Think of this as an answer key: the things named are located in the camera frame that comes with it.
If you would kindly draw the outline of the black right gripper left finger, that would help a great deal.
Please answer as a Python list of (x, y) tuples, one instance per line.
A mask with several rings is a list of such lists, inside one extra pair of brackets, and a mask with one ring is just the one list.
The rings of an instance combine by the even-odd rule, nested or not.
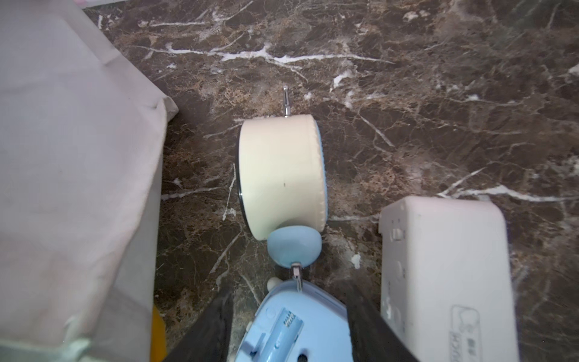
[(227, 361), (233, 318), (234, 291), (225, 286), (164, 361)]

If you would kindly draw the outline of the white square alarm clock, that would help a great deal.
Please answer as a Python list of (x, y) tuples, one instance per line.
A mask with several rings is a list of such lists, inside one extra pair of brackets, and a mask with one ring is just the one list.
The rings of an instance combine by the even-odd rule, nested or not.
[(420, 361), (520, 358), (508, 234), (490, 202), (408, 196), (381, 211), (381, 316)]

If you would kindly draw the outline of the light blue alarm clock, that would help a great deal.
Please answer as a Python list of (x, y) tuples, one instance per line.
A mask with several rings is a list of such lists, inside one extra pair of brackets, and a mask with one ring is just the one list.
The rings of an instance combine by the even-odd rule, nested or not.
[(352, 361), (348, 313), (336, 298), (304, 281), (273, 287), (248, 326), (236, 361)]

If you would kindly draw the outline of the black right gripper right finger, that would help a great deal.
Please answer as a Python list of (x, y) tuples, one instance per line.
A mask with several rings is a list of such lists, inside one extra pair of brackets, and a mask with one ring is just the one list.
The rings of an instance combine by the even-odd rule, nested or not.
[(354, 361), (418, 361), (355, 283), (344, 281), (341, 286)]

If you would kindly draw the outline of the white canvas tote bag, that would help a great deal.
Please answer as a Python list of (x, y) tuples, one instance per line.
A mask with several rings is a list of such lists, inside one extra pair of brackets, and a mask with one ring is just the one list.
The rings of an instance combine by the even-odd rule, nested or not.
[(72, 1), (1, 3), (1, 359), (148, 361), (178, 108)]

